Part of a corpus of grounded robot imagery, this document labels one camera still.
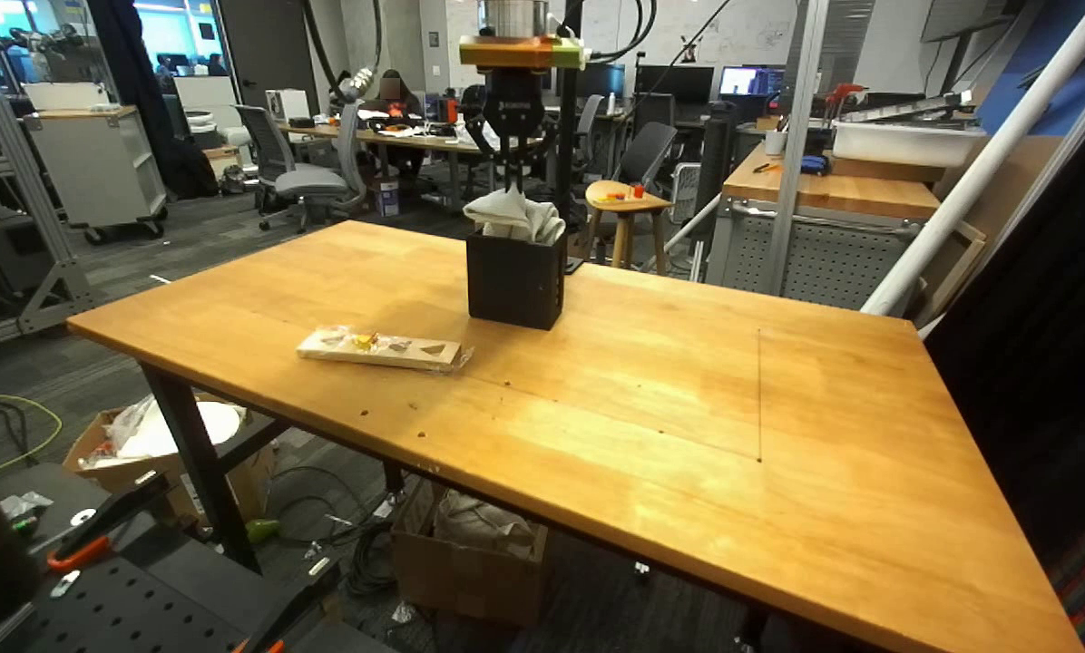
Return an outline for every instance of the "wooden block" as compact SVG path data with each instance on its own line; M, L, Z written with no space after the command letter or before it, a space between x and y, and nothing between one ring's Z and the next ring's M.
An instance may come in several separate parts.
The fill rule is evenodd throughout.
M366 335L352 328L318 328L298 344L298 353L312 361L415 372L461 372L468 361L461 340L422 340L400 335Z

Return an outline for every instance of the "person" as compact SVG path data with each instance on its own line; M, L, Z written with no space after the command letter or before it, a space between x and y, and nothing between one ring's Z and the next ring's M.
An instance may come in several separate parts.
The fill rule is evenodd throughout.
M406 91L400 69L388 69L381 75L381 91L369 101L369 110L388 113L388 122L415 122L423 115L423 104L415 91Z
M366 110L388 113L388 129L406 129L423 121L423 104L415 91L406 91L400 69L388 69L381 75L381 91ZM400 172L400 179L416 179L423 153L422 149L388 149L388 165Z

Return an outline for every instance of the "white pipe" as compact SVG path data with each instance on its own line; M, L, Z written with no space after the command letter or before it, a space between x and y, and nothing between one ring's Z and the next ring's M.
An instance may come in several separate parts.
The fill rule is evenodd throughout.
M708 208L702 208L662 249L671 254L671 246L681 242L698 229L698 222L711 219L720 203L721 191Z
M936 249L942 246L952 229L969 213L976 196L988 189L991 173L1010 160L1011 147L1045 115L1047 98L1060 91L1060 84L1083 61L1085 61L1085 14L1083 14L1079 31L1060 44L1060 50L1045 67L1045 72L1031 84L1031 91L1010 113L1010 121L999 129L999 133L988 142L988 149L974 160L964 179L940 203L934 222L913 237L913 242L904 249L904 258L894 265L894 271L873 287L873 295L866 299L866 305L861 312L885 316L899 305L899 299L936 258Z

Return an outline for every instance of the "white cabinet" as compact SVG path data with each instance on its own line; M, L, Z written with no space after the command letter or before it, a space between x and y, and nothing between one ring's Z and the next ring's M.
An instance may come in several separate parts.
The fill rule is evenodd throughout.
M167 187L150 153L137 110L35 113L30 133L69 224L86 229L86 239L102 239L102 229L112 224L164 234Z

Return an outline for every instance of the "box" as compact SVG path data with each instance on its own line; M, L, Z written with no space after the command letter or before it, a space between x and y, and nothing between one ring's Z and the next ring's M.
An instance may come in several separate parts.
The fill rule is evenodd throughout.
M150 461L129 461L129 465L108 465L108 468L83 468L79 461L97 456L102 450L108 450L108 432L105 425L115 419L121 411L105 411L97 415L79 436L77 442L67 450L62 468L83 479L94 479L105 495L126 495L133 490L133 479L145 473L164 473L171 479L171 507L173 507L173 524L181 526L200 526L208 524L202 503L181 468L178 456L150 456ZM273 454L260 450L253 456L247 456L238 468L232 468L224 474L242 518L260 518L264 514L264 479L273 474Z
M982 132L911 129L911 122L838 122L835 158L911 168L964 168Z
M438 483L415 483L392 524L400 599L473 622L537 623L544 595L547 530L532 526L530 557L463 547L433 537Z
M547 329L564 301L567 237L547 246L468 237L468 316Z

